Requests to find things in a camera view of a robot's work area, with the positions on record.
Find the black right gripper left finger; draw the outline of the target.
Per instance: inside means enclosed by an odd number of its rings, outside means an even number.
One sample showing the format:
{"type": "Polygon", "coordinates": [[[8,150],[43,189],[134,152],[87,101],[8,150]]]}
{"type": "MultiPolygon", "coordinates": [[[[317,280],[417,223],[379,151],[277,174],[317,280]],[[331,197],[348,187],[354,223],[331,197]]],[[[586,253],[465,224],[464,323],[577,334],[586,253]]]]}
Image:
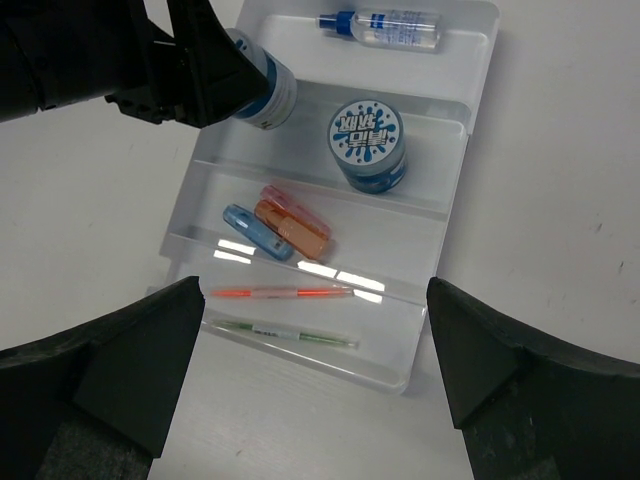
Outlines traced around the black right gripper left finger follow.
{"type": "Polygon", "coordinates": [[[145,479],[161,457],[204,313],[190,276],[1,353],[4,479],[145,479]]]}

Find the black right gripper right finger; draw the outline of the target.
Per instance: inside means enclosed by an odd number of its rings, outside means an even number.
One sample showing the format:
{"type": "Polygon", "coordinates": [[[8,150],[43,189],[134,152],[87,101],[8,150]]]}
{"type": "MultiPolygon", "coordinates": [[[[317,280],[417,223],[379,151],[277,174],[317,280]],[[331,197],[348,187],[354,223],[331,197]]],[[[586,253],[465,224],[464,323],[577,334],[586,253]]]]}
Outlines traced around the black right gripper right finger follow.
{"type": "Polygon", "coordinates": [[[544,333],[437,277],[426,300],[475,478],[638,478],[638,364],[544,333]]]}

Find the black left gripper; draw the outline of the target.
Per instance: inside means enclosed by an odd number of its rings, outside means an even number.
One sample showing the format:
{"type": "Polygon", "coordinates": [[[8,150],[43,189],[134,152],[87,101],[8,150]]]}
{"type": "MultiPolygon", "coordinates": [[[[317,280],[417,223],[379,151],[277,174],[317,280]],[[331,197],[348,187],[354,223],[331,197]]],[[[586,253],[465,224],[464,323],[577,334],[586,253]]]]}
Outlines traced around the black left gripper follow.
{"type": "Polygon", "coordinates": [[[204,128],[269,91],[208,1],[169,1],[167,34],[141,1],[4,1],[4,122],[103,97],[126,115],[204,128]]]}

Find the blue transparent eraser case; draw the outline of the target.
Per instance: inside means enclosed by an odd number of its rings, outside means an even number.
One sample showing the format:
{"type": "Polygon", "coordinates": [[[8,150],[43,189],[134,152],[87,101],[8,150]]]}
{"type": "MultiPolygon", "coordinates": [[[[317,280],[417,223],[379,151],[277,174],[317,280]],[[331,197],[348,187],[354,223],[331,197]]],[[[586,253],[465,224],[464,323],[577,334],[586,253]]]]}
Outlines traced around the blue transparent eraser case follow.
{"type": "Polygon", "coordinates": [[[223,211],[223,219],[273,259],[287,261],[293,256],[293,247],[244,207],[228,205],[223,211]]]}

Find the small blue cap bottle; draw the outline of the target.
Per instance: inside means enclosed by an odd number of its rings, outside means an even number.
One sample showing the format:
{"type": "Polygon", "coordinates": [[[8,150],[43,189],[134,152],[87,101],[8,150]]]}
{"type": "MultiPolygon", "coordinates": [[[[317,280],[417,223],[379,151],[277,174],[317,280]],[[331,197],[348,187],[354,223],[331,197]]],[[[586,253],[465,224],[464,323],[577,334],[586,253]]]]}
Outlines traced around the small blue cap bottle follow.
{"type": "Polygon", "coordinates": [[[441,16],[412,10],[361,9],[321,14],[321,30],[367,47],[433,53],[442,36],[441,16]]]}

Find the orange eraser case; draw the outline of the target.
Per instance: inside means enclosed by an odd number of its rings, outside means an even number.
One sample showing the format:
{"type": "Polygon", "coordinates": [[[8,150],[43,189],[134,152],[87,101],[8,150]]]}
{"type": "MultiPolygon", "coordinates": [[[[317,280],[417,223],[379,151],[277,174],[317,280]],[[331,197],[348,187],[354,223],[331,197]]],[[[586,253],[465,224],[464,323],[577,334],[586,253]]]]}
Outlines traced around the orange eraser case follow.
{"type": "Polygon", "coordinates": [[[325,235],[284,213],[267,200],[256,204],[254,214],[306,258],[320,260],[326,253],[329,239],[325,235]]]}

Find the orange highlighter pen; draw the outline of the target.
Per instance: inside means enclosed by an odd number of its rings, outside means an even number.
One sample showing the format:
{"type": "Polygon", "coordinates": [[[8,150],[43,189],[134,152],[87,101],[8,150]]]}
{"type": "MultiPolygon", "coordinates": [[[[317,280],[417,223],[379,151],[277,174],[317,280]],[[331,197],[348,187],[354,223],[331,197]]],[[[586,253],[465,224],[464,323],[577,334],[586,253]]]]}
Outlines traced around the orange highlighter pen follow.
{"type": "Polygon", "coordinates": [[[218,299],[325,299],[352,297],[354,289],[341,286],[295,287],[260,286],[217,288],[209,296],[218,299]]]}

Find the green white pen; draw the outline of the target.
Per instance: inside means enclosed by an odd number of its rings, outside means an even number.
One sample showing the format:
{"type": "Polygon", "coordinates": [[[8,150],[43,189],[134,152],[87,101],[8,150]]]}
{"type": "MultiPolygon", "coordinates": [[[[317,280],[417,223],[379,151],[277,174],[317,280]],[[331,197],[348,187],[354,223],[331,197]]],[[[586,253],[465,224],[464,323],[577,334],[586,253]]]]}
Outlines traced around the green white pen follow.
{"type": "Polygon", "coordinates": [[[217,321],[214,325],[220,329],[251,332],[255,335],[268,336],[282,340],[305,341],[345,348],[356,348],[358,346],[358,342],[355,340],[337,337],[326,333],[313,333],[310,331],[295,329],[293,327],[250,324],[235,321],[217,321]]]}

